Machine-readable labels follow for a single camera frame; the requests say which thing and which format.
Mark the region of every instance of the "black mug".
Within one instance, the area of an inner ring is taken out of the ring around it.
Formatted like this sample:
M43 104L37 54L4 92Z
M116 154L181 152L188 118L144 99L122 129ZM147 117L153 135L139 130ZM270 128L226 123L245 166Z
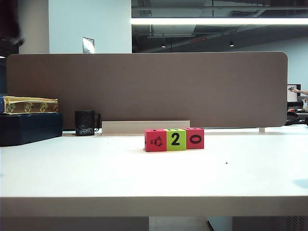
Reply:
M100 129L101 115L94 111L75 111L75 128L77 136L92 136L95 131Z

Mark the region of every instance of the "blue box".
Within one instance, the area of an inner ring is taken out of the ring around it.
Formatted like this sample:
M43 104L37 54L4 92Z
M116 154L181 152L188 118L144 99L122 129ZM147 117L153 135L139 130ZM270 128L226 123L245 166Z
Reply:
M0 146L14 146L62 136L61 113L0 115Z

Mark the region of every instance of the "number 0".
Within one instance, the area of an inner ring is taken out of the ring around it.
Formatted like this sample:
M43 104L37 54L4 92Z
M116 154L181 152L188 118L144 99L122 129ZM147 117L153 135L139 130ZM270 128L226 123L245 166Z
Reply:
M201 140L202 140L202 138L201 138L201 136L199 136L199 135L192 135L191 138L190 138L191 143L194 143L194 144L200 143Z

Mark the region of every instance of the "toy block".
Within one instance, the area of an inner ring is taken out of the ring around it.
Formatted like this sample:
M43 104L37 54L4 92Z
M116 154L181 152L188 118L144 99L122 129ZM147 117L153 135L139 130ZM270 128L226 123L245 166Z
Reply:
M167 132L164 129L146 129L144 143L147 152L167 151Z
M186 148L204 148L204 129L202 128L182 128L186 131Z
M186 131L180 128L165 129L167 132L167 151L186 150Z

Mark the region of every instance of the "person's arm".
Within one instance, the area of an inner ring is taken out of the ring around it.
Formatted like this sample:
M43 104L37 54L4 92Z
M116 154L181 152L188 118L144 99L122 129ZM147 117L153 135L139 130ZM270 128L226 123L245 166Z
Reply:
M305 95L308 95L308 90L290 89L290 91L295 92L295 93L303 93Z

